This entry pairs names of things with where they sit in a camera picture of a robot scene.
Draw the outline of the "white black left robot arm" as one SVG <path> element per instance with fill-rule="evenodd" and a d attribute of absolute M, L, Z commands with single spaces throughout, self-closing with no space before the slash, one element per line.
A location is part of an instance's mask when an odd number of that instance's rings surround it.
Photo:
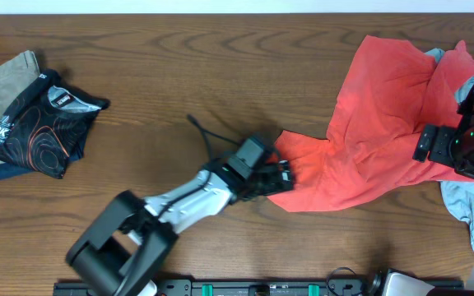
<path fill-rule="evenodd" d="M 154 295 L 152 278 L 181 232 L 237 201 L 287 192 L 294 183 L 289 162 L 252 136 L 169 192 L 119 193 L 68 250 L 66 262 L 97 295 Z"/>

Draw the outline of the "red t-shirt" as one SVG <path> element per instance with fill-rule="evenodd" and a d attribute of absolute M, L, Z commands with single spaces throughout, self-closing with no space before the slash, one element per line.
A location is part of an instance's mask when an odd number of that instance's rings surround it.
<path fill-rule="evenodd" d="M 454 95 L 472 76 L 474 58 L 464 41 L 436 59 L 406 40 L 366 36 L 325 138 L 289 131 L 277 138 L 295 186 L 270 201 L 288 212 L 344 210 L 396 187 L 461 181 L 451 168 L 412 156 L 426 125 L 458 125 Z"/>

